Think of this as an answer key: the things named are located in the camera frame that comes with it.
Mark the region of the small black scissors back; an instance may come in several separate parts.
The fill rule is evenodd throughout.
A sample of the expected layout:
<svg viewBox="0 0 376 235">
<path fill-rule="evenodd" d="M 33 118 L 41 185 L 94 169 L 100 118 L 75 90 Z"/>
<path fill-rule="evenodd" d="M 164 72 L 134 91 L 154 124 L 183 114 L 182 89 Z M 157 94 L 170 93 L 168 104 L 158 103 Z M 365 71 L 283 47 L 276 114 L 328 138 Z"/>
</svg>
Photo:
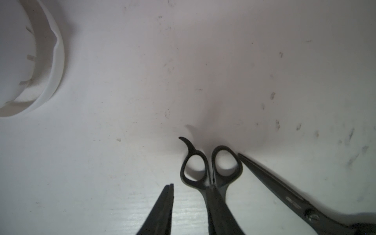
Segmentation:
<svg viewBox="0 0 376 235">
<path fill-rule="evenodd" d="M 239 157 L 229 147 L 220 145 L 214 148 L 211 152 L 211 156 L 208 158 L 202 151 L 196 149 L 187 138 L 179 137 L 179 140 L 181 140 L 188 149 L 188 153 L 183 160 L 180 170 L 182 182 L 198 190 L 204 198 L 206 198 L 206 188 L 214 185 L 219 190 L 221 197 L 225 200 L 227 189 L 243 172 L 243 166 Z M 234 167 L 226 170 L 228 174 L 222 173 L 221 169 L 217 166 L 219 154 L 229 155 L 236 163 Z M 189 160 L 195 156 L 202 160 L 203 170 L 195 171 L 188 166 Z"/>
</svg>

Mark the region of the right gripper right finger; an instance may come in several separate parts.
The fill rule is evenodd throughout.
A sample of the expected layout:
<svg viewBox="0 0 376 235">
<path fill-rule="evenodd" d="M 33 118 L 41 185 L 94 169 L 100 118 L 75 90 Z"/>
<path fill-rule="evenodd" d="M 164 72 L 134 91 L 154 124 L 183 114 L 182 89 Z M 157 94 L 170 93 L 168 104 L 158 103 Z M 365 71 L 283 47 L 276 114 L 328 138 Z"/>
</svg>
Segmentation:
<svg viewBox="0 0 376 235">
<path fill-rule="evenodd" d="M 208 215 L 212 224 L 210 235 L 244 235 L 215 186 L 206 189 Z"/>
</svg>

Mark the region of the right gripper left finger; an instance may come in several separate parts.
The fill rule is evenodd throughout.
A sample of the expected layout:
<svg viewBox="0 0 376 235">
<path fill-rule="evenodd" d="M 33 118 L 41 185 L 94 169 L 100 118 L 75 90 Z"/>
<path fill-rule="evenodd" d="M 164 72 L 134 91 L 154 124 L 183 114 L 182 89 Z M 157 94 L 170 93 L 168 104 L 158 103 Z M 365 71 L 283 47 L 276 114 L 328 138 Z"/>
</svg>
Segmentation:
<svg viewBox="0 0 376 235">
<path fill-rule="evenodd" d="M 166 185 L 137 235 L 170 235 L 174 185 Z"/>
</svg>

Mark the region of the long black scissors back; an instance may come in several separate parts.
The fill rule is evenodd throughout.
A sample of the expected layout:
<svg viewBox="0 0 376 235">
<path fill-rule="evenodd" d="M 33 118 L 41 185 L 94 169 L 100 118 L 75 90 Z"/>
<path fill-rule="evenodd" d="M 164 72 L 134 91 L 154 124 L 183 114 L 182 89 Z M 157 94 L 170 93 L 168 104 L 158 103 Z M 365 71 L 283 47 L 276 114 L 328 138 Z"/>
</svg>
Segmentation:
<svg viewBox="0 0 376 235">
<path fill-rule="evenodd" d="M 304 220 L 317 234 L 374 235 L 376 233 L 375 224 L 356 223 L 344 225 L 331 219 L 265 167 L 241 153 L 238 154 L 238 157 L 271 192 Z"/>
</svg>

